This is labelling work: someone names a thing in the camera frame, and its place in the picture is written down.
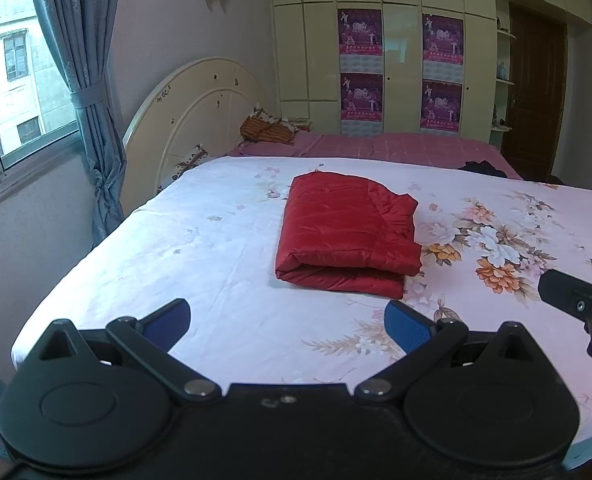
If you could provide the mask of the lower left purple poster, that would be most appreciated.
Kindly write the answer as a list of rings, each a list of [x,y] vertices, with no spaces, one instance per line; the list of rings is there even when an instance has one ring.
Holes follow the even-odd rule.
[[[383,132],[383,75],[340,74],[340,133],[370,138]]]

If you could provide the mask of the blue curtain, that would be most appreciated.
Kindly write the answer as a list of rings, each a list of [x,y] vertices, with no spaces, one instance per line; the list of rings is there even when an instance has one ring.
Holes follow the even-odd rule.
[[[33,0],[48,50],[70,92],[93,185],[94,245],[123,220],[126,169],[122,138],[107,93],[107,65],[118,0]]]

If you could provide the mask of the lower right purple poster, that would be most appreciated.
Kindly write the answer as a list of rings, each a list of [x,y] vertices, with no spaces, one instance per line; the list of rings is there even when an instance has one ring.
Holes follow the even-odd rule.
[[[460,131],[462,86],[424,79],[419,128],[425,132],[450,134]]]

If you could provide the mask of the dark brown wooden door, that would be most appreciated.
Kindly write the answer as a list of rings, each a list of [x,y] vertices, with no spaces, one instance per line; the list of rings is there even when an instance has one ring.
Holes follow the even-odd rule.
[[[510,5],[510,131],[501,153],[525,180],[550,180],[564,112],[567,27],[524,6]]]

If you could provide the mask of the red puffer jacket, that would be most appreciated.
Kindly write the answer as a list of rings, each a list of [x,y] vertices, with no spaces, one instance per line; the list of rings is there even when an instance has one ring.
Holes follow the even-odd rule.
[[[417,200],[381,183],[312,171],[291,182],[275,258],[276,277],[328,292],[403,297],[421,270]]]

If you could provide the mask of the pink checked bed sheet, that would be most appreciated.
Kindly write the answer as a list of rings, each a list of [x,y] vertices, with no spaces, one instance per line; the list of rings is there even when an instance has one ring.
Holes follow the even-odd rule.
[[[401,162],[418,166],[461,169],[476,162],[491,176],[520,180],[520,176],[492,145],[458,136],[422,133],[383,133],[373,138],[298,131],[292,144],[243,141],[231,156],[355,158]]]

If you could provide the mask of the cream open shelf unit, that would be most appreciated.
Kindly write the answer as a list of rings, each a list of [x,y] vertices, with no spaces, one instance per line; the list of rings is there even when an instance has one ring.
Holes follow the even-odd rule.
[[[511,14],[508,0],[496,0],[497,13],[497,62],[496,94],[490,129],[490,143],[498,150],[504,137],[512,130],[509,125],[512,90],[511,58],[516,36],[511,29]]]

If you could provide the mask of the purple poster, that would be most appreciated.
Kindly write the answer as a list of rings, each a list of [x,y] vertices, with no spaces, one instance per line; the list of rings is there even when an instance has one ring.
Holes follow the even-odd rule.
[[[342,73],[384,73],[383,17],[381,9],[337,11],[339,68]]]
[[[423,14],[423,78],[449,84],[464,81],[464,22]]]
[[[340,133],[370,138],[383,132],[383,75],[340,74]]]
[[[450,134],[460,131],[462,86],[424,79],[419,128],[425,132]]]

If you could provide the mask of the cream wardrobe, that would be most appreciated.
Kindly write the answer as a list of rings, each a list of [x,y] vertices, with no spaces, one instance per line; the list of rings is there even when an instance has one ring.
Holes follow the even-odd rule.
[[[590,25],[591,0],[508,0],[567,23]],[[496,94],[496,0],[271,0],[282,113],[321,133],[340,133],[340,8],[381,9],[383,132],[419,128],[423,85],[423,14],[462,18],[464,81],[456,136],[490,141]]]

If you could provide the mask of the upper left purple poster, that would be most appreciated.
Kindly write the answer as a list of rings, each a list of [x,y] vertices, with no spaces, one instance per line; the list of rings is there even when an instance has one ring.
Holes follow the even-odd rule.
[[[383,17],[381,9],[337,11],[339,68],[342,73],[384,73]]]

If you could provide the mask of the upper right purple poster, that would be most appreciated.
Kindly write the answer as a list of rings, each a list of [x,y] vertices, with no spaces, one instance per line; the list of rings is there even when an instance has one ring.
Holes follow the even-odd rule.
[[[449,84],[464,81],[464,22],[423,14],[423,78]]]

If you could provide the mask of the black garment on bed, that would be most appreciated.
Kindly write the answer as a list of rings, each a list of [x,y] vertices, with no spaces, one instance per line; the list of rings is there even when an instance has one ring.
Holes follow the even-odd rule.
[[[473,174],[484,174],[485,176],[503,179],[508,177],[508,175],[505,174],[503,170],[492,166],[488,160],[483,160],[482,162],[474,162],[474,160],[469,160],[468,162],[465,162],[464,166],[460,167],[460,170],[472,172]]]

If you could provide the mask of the cream wooden headboard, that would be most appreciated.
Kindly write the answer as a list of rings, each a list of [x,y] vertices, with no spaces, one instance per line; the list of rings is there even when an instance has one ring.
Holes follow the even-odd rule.
[[[203,58],[166,76],[139,107],[123,138],[123,212],[131,214],[184,170],[230,153],[257,105],[275,110],[258,79],[228,58]]]

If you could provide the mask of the orange brown folded cloth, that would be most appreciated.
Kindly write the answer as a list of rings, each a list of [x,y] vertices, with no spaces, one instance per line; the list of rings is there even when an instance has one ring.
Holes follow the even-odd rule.
[[[241,139],[248,142],[293,144],[298,132],[310,132],[309,122],[290,122],[286,118],[269,114],[256,105],[239,127]]]

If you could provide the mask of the window with white frame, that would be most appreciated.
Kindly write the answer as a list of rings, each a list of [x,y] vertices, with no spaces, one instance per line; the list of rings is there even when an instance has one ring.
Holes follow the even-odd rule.
[[[82,151],[33,0],[0,0],[0,202]]]

